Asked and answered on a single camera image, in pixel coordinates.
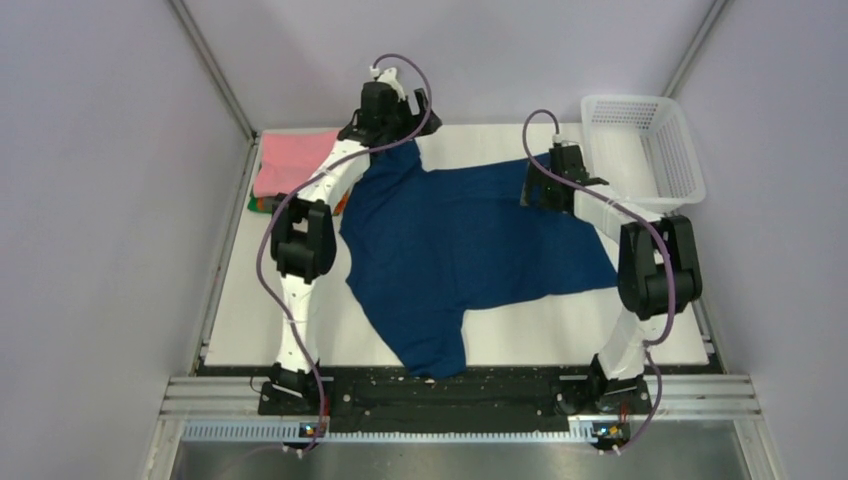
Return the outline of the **navy blue t shirt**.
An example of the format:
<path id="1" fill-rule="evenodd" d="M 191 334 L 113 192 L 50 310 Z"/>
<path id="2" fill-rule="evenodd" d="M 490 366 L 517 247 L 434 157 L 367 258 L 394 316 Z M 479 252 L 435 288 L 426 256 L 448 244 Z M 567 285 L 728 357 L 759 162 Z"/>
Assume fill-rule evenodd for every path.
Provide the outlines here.
<path id="1" fill-rule="evenodd" d="M 418 145 L 376 154 L 354 186 L 340 234 L 346 282 L 406 370 L 464 371 L 469 310 L 616 285 L 595 229 L 520 202 L 524 160 L 426 171 Z"/>

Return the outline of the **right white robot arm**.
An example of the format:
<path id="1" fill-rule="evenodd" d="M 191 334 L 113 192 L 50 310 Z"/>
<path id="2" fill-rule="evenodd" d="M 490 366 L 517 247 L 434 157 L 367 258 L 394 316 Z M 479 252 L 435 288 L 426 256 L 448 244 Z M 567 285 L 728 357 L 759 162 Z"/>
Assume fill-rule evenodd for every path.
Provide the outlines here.
<path id="1" fill-rule="evenodd" d="M 605 180 L 588 173 L 574 143 L 556 138 L 548 154 L 546 163 L 529 159 L 521 203 L 568 214 L 614 241 L 622 304 L 587 378 L 557 393 L 556 406 L 566 414 L 617 413 L 647 401 L 643 375 L 650 349 L 669 337 L 675 316 L 701 296 L 693 226 L 685 216 L 663 216 L 615 199 Z"/>

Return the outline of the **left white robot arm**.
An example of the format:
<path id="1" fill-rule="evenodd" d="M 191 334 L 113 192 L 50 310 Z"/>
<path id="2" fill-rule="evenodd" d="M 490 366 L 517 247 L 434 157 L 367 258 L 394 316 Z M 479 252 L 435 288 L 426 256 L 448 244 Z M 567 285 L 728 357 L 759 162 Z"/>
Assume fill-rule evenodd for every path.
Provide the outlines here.
<path id="1" fill-rule="evenodd" d="M 256 259 L 270 258 L 281 289 L 275 291 L 263 267 L 256 267 L 262 289 L 282 310 L 282 333 L 266 396 L 282 390 L 283 401 L 297 413 L 324 415 L 329 400 L 319 370 L 317 345 L 309 324 L 317 317 L 322 276 L 335 262 L 338 246 L 334 214 L 375 155 L 442 125 L 431 104 L 427 78 L 413 93 L 404 90 L 395 67 L 372 65 L 362 86 L 360 106 L 347 125 L 322 135 L 317 164 L 293 187 L 272 194 L 271 219 Z"/>

